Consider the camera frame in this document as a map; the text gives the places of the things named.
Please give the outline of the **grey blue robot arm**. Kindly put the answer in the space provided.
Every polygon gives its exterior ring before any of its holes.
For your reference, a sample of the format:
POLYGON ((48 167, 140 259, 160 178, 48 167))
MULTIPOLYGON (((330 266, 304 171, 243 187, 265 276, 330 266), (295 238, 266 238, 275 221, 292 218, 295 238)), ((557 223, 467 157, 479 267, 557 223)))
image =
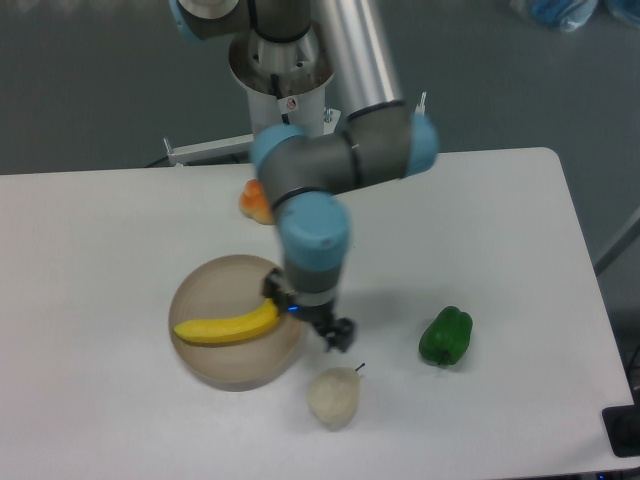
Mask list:
POLYGON ((186 37, 231 35, 229 64, 274 114, 253 114, 249 158, 274 215, 283 265, 262 293, 346 351, 335 314, 350 221, 338 195, 430 169, 438 136, 406 105, 374 1, 174 1, 186 37))

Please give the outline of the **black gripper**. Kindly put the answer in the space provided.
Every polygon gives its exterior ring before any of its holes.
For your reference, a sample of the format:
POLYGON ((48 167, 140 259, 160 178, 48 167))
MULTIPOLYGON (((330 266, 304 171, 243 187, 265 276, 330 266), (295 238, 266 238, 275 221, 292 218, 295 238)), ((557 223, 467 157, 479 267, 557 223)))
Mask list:
POLYGON ((262 283, 262 296, 272 301, 280 313, 288 313, 309 323, 324 339, 325 351, 345 353, 356 337, 356 323, 334 314, 335 290, 319 293, 295 292, 279 267, 267 273, 262 283))

